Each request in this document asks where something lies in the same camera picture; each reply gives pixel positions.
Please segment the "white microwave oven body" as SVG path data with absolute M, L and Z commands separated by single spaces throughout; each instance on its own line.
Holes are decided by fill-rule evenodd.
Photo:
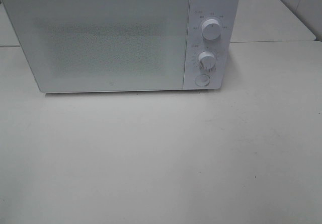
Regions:
M 221 87 L 238 1 L 239 0 L 189 0 L 183 87 L 177 90 L 219 89 Z M 201 25 L 209 18 L 216 18 L 221 22 L 221 34 L 215 40 L 206 40 L 202 35 Z M 210 70 L 202 69 L 198 63 L 198 55 L 204 51 L 210 51 L 216 56 L 215 67 Z M 195 78 L 201 74 L 210 76 L 209 85 L 199 87 L 195 84 Z

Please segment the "round door release button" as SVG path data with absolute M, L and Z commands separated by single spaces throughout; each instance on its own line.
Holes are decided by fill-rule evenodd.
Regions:
M 195 84 L 199 87 L 205 87 L 210 83 L 210 76 L 201 74 L 195 78 Z

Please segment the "white microwave door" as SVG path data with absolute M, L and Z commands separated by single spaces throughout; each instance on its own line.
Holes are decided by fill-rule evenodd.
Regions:
M 44 93 L 183 87 L 189 0 L 3 0 Z

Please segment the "white microwave knob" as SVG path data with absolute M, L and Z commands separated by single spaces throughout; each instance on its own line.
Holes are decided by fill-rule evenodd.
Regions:
M 204 51 L 198 55 L 198 63 L 202 69 L 210 70 L 215 67 L 216 56 L 210 51 Z
M 206 40 L 215 40 L 221 34 L 221 22 L 216 18 L 206 19 L 202 25 L 202 35 Z

